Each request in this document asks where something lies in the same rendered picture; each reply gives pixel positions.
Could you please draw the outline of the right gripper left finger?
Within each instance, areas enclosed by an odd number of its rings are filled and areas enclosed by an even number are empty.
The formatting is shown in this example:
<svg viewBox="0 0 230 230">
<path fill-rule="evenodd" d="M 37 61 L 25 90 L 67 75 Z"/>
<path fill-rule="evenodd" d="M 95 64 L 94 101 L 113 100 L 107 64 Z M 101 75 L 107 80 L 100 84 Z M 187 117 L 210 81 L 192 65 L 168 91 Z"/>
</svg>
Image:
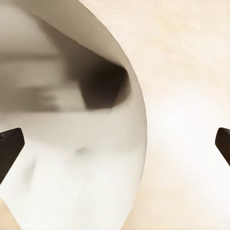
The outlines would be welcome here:
<svg viewBox="0 0 230 230">
<path fill-rule="evenodd" d="M 20 127 L 0 133 L 0 185 L 25 145 Z"/>
</svg>

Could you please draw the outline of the paper coffee filter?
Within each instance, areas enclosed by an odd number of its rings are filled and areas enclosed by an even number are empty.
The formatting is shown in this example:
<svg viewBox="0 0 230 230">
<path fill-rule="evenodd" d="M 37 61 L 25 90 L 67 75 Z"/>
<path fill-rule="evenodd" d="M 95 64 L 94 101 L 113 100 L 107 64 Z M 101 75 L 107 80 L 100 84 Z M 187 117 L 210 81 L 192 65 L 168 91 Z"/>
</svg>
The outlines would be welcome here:
<svg viewBox="0 0 230 230">
<path fill-rule="evenodd" d="M 120 230 L 146 160 L 130 60 L 79 0 L 0 0 L 0 133 L 25 145 L 0 185 L 21 230 Z"/>
</svg>

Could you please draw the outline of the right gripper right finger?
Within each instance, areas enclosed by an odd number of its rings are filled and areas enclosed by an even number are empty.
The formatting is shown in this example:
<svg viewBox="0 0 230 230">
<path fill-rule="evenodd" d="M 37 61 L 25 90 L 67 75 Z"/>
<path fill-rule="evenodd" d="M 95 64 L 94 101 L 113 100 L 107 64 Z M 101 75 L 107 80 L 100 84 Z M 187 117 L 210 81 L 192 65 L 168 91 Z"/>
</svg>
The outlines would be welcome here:
<svg viewBox="0 0 230 230">
<path fill-rule="evenodd" d="M 230 129 L 218 128 L 215 145 L 230 166 Z"/>
</svg>

